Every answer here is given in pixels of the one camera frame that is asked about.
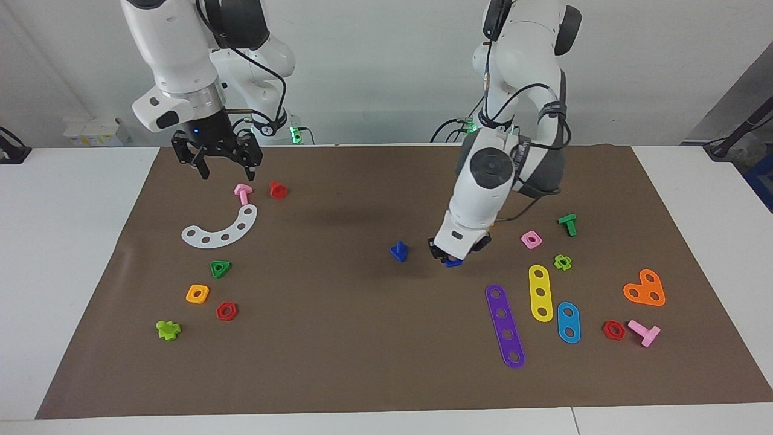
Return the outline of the white curved hole plate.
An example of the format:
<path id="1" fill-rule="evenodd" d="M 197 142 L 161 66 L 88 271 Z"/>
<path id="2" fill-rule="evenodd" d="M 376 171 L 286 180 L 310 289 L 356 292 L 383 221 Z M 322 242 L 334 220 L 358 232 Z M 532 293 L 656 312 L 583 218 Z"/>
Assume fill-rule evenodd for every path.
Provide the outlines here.
<path id="1" fill-rule="evenodd" d="M 253 227 L 258 216 L 258 208 L 254 204 L 240 207 L 232 225 L 219 231 L 205 231 L 197 225 L 184 228 L 181 239 L 189 246 L 199 250 L 217 250 L 242 239 Z"/>

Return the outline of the white cardboard box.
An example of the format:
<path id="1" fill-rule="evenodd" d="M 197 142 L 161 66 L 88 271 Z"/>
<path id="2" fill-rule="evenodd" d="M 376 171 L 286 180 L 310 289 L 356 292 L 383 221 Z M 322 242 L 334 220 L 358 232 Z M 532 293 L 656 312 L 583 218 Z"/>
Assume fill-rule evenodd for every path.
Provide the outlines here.
<path id="1" fill-rule="evenodd" d="M 63 138 L 75 147 L 125 147 L 132 141 L 119 118 L 72 119 Z"/>

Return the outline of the blue two-hole plastic plate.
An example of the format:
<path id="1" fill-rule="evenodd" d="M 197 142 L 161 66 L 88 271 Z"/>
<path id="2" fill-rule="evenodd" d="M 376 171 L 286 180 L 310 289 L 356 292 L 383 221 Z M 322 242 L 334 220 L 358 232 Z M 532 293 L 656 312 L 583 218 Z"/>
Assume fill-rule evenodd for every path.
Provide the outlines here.
<path id="1" fill-rule="evenodd" d="M 582 318 L 574 303 L 563 301 L 557 306 L 557 333 L 568 344 L 577 344 L 582 339 Z"/>

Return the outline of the yellow three-hole plastic plate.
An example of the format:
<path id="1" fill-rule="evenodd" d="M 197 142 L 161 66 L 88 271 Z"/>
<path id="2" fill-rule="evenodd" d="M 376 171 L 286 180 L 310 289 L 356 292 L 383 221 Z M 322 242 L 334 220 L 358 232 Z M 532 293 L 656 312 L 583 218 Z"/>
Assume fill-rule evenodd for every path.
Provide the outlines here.
<path id="1" fill-rule="evenodd" d="M 548 270 L 539 264 L 529 267 L 530 309 L 535 320 L 548 323 L 553 319 L 553 299 Z"/>

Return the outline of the blue crate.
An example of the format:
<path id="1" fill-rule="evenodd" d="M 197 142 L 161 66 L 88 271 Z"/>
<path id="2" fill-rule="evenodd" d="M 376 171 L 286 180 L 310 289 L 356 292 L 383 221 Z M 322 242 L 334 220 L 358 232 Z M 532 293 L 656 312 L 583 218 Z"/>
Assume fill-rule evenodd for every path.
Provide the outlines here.
<path id="1" fill-rule="evenodd" d="M 748 170 L 743 179 L 773 214 L 773 152 Z"/>

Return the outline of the black stand pole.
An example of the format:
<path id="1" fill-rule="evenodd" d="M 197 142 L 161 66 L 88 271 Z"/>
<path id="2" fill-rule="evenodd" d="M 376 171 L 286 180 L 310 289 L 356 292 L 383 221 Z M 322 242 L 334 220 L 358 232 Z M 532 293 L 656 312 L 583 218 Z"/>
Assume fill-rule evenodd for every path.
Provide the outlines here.
<path id="1" fill-rule="evenodd" d="M 754 132 L 760 127 L 773 121 L 773 95 L 768 97 L 748 118 L 737 126 L 729 135 L 717 140 L 707 141 L 703 145 L 704 151 L 710 159 L 721 161 L 727 157 L 732 147 L 749 132 Z"/>

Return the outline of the black clamp device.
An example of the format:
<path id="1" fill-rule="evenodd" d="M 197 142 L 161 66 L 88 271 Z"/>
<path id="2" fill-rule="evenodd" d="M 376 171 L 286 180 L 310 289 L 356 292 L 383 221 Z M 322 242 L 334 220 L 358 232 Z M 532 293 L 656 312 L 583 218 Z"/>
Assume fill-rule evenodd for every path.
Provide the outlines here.
<path id="1" fill-rule="evenodd" d="M 30 152 L 31 147 L 26 146 L 12 131 L 0 126 L 0 164 L 22 164 Z"/>

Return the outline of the purple four-hole plastic plate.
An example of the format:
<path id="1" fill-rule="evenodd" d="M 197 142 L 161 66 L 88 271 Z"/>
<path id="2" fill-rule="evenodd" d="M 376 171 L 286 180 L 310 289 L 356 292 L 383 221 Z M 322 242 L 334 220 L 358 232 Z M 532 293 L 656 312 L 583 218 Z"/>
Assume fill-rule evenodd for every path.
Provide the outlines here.
<path id="1" fill-rule="evenodd" d="M 508 302 L 505 289 L 496 284 L 488 285 L 485 291 L 495 338 L 504 364 L 511 369 L 522 368 L 525 353 L 520 341 L 519 331 Z"/>

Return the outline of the brown table mat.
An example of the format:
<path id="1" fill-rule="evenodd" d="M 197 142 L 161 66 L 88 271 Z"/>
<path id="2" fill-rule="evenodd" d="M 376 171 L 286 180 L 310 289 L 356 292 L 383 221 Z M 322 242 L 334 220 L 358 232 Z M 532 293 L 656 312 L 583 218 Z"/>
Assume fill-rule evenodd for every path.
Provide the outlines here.
<path id="1" fill-rule="evenodd" d="M 177 414 L 381 412 L 457 408 L 624 407 L 773 401 L 761 369 L 629 147 L 566 151 L 560 195 L 455 269 L 432 258 L 455 182 L 455 147 L 268 149 L 243 239 L 197 250 L 182 229 L 230 225 L 234 163 L 207 181 L 163 149 L 147 174 L 45 398 L 39 419 Z M 286 198 L 269 195 L 269 182 Z M 576 214 L 577 236 L 558 218 Z M 520 237 L 536 231 L 528 250 Z M 390 246 L 402 240 L 408 259 Z M 553 259 L 573 260 L 568 271 Z M 232 268 L 221 279 L 210 262 Z M 550 275 L 553 319 L 535 320 L 529 267 Z M 666 303 L 622 294 L 642 269 Z M 185 300 L 209 286 L 202 304 Z M 486 287 L 507 294 L 522 368 L 500 355 Z M 218 320 L 216 308 L 239 314 Z M 557 306 L 574 303 L 582 339 L 564 343 Z M 156 323 L 181 325 L 174 341 Z M 602 325 L 618 320 L 621 341 Z M 627 327 L 661 333 L 646 349 Z"/>

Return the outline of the orange three-hole corner plate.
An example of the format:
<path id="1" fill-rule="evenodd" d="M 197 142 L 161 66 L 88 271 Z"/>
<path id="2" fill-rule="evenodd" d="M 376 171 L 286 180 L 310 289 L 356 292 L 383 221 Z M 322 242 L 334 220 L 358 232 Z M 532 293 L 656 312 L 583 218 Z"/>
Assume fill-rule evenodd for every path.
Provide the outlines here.
<path id="1" fill-rule="evenodd" d="M 660 276 L 651 269 L 640 271 L 639 283 L 627 283 L 622 288 L 622 294 L 632 303 L 647 306 L 664 306 L 666 295 Z"/>

